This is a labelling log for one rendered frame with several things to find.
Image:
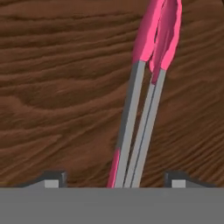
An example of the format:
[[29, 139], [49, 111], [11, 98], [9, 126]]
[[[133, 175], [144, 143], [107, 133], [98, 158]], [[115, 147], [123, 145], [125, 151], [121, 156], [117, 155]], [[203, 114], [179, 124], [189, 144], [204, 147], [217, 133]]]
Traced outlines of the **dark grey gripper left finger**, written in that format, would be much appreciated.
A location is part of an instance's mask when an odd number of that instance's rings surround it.
[[63, 188], [67, 186], [67, 173], [65, 171], [44, 171], [40, 176], [19, 187], [32, 188]]

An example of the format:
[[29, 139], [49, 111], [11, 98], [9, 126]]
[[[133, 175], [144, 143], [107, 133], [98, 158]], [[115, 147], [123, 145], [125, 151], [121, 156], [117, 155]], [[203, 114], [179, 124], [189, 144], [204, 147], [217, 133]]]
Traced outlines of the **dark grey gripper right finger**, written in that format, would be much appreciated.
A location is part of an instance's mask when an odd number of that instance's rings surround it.
[[182, 171], [167, 171], [164, 174], [164, 186], [169, 188], [197, 188], [208, 187], [213, 188], [213, 184], [191, 178]]

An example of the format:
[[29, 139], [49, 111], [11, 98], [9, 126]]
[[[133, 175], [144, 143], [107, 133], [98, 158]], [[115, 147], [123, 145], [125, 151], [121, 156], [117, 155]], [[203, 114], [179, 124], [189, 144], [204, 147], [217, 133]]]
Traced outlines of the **pink and grey tongs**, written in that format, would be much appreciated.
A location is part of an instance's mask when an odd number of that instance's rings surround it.
[[[136, 36], [129, 87], [108, 187], [138, 187], [158, 112], [165, 74], [179, 42], [181, 0], [150, 0]], [[136, 137], [133, 137], [144, 69], [152, 72]]]

